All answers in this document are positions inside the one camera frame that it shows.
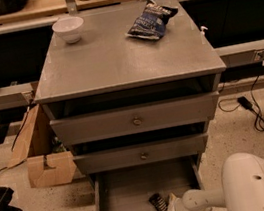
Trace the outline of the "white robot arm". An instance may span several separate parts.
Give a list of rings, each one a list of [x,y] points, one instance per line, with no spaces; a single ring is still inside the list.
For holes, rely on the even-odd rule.
[[[165,211],[264,211],[264,159],[248,153],[230,155],[222,167],[222,187],[191,189],[180,198],[170,195]]]

